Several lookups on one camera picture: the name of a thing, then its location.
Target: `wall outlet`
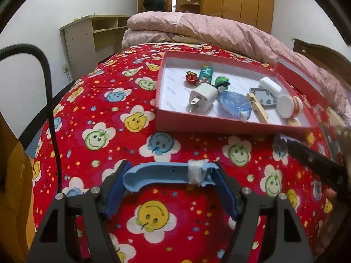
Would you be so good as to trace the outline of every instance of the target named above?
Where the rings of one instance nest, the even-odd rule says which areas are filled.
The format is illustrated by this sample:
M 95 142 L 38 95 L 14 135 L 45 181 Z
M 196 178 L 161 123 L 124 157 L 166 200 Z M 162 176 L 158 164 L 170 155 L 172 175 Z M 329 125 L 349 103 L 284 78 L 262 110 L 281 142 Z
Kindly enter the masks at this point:
M 70 71 L 70 69 L 68 68 L 68 66 L 66 64 L 62 65 L 62 72 L 64 74 L 68 74 L 69 71 Z

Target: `gray plastic piece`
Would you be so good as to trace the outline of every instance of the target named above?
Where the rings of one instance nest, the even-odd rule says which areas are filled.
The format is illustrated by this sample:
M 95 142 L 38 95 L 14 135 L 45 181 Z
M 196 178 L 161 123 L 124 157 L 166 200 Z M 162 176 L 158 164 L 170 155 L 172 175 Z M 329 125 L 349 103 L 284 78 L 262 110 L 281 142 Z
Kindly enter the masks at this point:
M 277 106 L 277 98 L 268 89 L 250 88 L 250 93 L 255 95 L 263 108 L 274 108 Z

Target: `blue gripper pad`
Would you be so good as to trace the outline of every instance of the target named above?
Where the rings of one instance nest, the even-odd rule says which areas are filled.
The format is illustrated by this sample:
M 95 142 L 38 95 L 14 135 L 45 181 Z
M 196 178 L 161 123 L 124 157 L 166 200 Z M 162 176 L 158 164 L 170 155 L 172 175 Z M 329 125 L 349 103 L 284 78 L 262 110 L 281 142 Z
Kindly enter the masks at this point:
M 236 199 L 219 170 L 212 171 L 212 179 L 216 183 L 215 190 L 225 213 L 233 220 L 237 220 L 239 212 L 236 209 Z
M 114 214 L 117 213 L 119 205 L 124 197 L 125 188 L 123 186 L 123 176 L 130 170 L 132 164 L 128 161 L 123 161 L 118 167 L 115 173 L 106 177 L 101 187 L 109 186 L 110 189 L 107 191 L 106 209 L 104 214 L 110 219 Z
M 204 163 L 202 169 L 206 171 L 205 180 L 201 186 L 215 185 L 211 173 L 218 169 L 214 163 Z M 123 176 L 124 187 L 131 192 L 138 192 L 142 187 L 153 183 L 188 183 L 188 163 L 150 162 L 131 168 Z

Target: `white tape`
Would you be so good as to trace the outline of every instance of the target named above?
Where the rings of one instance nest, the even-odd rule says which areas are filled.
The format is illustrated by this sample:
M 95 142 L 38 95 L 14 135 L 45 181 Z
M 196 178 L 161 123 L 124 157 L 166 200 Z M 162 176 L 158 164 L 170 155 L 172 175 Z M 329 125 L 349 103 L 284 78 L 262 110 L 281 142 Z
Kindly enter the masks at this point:
M 202 166 L 207 162 L 208 159 L 188 161 L 188 179 L 190 185 L 200 186 L 206 176 L 206 171 L 202 169 Z

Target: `metal screw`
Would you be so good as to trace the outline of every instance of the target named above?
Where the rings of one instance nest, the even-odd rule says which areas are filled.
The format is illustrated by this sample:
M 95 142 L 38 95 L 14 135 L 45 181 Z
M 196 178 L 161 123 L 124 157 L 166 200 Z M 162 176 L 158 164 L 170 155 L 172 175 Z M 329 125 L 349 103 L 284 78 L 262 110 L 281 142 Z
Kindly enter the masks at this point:
M 252 190 L 249 187 L 243 187 L 242 191 L 245 195 L 249 195 L 252 192 Z
M 286 200 L 287 199 L 287 195 L 285 195 L 284 193 L 279 193 L 279 198 L 282 200 Z
M 62 194 L 62 193 L 58 193 L 55 195 L 56 200 L 62 200 L 63 198 L 64 198 L 64 194 Z
M 98 186 L 92 187 L 92 188 L 90 189 L 90 191 L 91 191 L 93 194 L 97 194 L 98 192 L 100 192 L 100 187 L 98 187 Z

